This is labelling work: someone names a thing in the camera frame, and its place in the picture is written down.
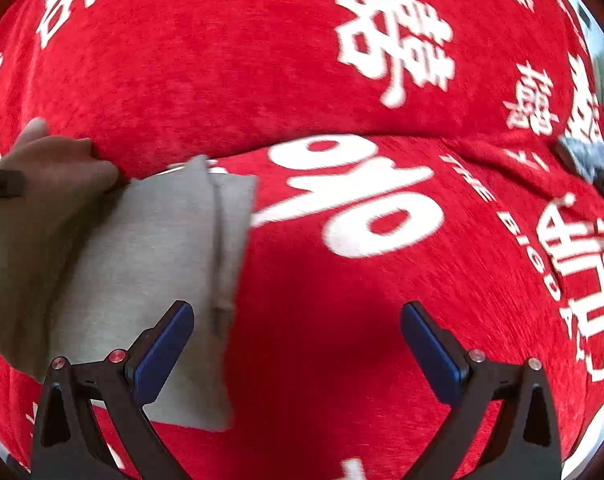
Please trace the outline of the person's left hand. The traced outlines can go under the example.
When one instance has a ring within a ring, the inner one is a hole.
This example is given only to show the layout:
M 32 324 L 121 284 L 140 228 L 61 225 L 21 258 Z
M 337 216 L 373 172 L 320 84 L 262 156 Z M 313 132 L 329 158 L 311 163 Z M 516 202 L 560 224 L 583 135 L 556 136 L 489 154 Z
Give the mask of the person's left hand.
M 0 161 L 0 178 L 0 355 L 41 382 L 64 271 L 119 170 L 90 140 L 53 136 L 34 118 Z

